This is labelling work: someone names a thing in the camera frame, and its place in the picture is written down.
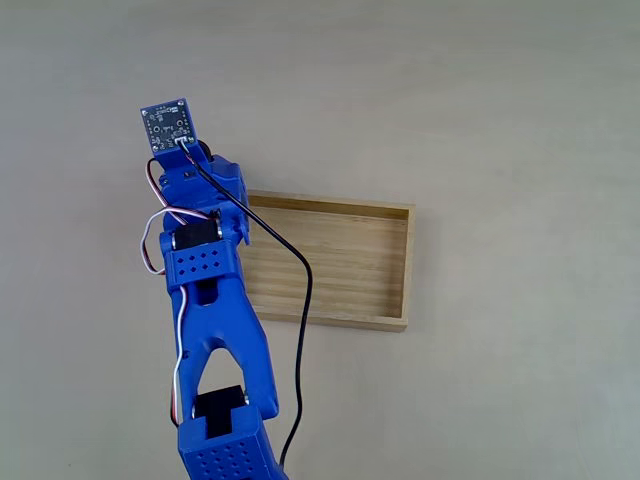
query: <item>beige surface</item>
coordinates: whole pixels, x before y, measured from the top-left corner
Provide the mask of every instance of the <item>beige surface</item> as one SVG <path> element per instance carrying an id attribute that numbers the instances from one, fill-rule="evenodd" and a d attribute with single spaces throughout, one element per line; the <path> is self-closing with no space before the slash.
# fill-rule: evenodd
<path id="1" fill-rule="evenodd" d="M 405 332 L 308 330 L 293 480 L 637 480 L 639 17 L 0 2 L 0 478 L 185 480 L 169 302 L 138 254 L 138 107 L 184 95 L 251 188 L 417 206 Z M 297 327 L 264 327 L 280 452 Z M 238 378 L 214 360 L 207 385 Z"/>
<path id="2" fill-rule="evenodd" d="M 257 191 L 250 203 L 310 262 L 310 323 L 406 328 L 412 206 Z M 253 228 L 251 239 L 241 255 L 254 308 L 265 320 L 299 322 L 307 286 L 303 266 L 262 229 Z"/>

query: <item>shallow wooden tray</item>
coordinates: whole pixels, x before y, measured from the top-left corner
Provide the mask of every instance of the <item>shallow wooden tray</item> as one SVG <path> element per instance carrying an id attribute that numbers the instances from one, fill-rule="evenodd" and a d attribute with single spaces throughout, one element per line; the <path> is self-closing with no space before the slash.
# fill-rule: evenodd
<path id="1" fill-rule="evenodd" d="M 309 260 L 309 322 L 401 331 L 407 326 L 414 208 L 326 197 L 250 192 L 251 207 Z M 299 322 L 304 267 L 252 226 L 240 249 L 247 291 L 261 319 Z"/>

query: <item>blue robotic arm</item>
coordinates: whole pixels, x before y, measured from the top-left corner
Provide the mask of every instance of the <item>blue robotic arm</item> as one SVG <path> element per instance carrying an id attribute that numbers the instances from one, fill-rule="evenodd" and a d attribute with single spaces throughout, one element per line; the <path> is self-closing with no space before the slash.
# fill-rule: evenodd
<path id="1" fill-rule="evenodd" d="M 237 252 L 240 241 L 249 243 L 247 215 L 202 176 L 206 172 L 246 206 L 242 173 L 237 164 L 211 157 L 197 140 L 184 99 L 141 112 L 154 157 L 164 168 L 161 195 L 169 205 L 207 217 L 179 221 L 167 214 L 160 234 L 182 354 L 178 450 L 192 480 L 287 479 L 264 428 L 264 420 L 278 415 L 278 398 L 267 338 L 247 297 Z M 244 392 L 236 386 L 198 393 L 218 348 L 227 349 L 242 369 Z"/>

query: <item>wooden box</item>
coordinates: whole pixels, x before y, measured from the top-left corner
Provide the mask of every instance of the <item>wooden box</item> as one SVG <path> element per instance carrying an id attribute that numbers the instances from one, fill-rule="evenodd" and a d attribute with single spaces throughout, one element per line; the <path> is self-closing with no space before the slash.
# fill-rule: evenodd
<path id="1" fill-rule="evenodd" d="M 310 323 L 406 328 L 413 206 L 260 191 L 249 202 L 311 263 Z M 306 288 L 300 261 L 255 224 L 240 254 L 258 316 L 299 322 Z"/>

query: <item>black cable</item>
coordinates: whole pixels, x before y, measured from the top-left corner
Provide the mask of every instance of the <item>black cable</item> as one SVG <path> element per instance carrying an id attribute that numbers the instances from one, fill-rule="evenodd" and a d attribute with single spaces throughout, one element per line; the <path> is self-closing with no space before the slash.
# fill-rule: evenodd
<path id="1" fill-rule="evenodd" d="M 307 259 L 298 251 L 296 247 L 291 245 L 284 237 L 282 237 L 278 232 L 276 232 L 273 228 L 267 224 L 262 218 L 258 216 L 253 210 L 247 207 L 244 203 L 238 200 L 229 190 L 224 188 L 218 181 L 213 178 L 209 173 L 202 168 L 198 162 L 196 162 L 189 153 L 189 150 L 184 145 L 183 142 L 177 142 L 180 146 L 180 149 L 184 152 L 184 155 L 187 157 L 187 160 L 196 168 L 198 173 L 202 178 L 204 178 L 207 182 L 209 182 L 216 190 L 222 193 L 225 197 L 227 197 L 236 207 L 242 210 L 247 214 L 254 222 L 260 225 L 265 232 L 275 238 L 278 242 L 280 242 L 287 250 L 293 253 L 298 260 L 302 262 L 305 270 L 307 271 L 307 293 L 304 298 L 304 307 L 302 308 L 302 316 L 300 318 L 300 333 L 298 334 L 298 348 L 296 350 L 296 367 L 295 367 L 295 384 L 296 384 L 296 399 L 298 402 L 298 413 L 296 415 L 296 419 L 293 422 L 293 426 L 291 427 L 291 431 L 289 432 L 289 436 L 287 437 L 287 441 L 284 443 L 284 447 L 282 448 L 282 453 L 280 454 L 280 466 L 284 467 L 284 461 L 287 457 L 287 452 L 289 451 L 289 447 L 291 446 L 291 442 L 293 441 L 293 437 L 298 430 L 298 426 L 300 425 L 300 420 L 302 420 L 302 385 L 301 385 L 301 375 L 300 368 L 302 364 L 302 347 L 304 345 L 304 334 L 307 328 L 307 316 L 309 315 L 309 306 L 311 305 L 311 291 L 313 290 L 313 273 L 311 272 L 311 265 L 307 261 Z"/>

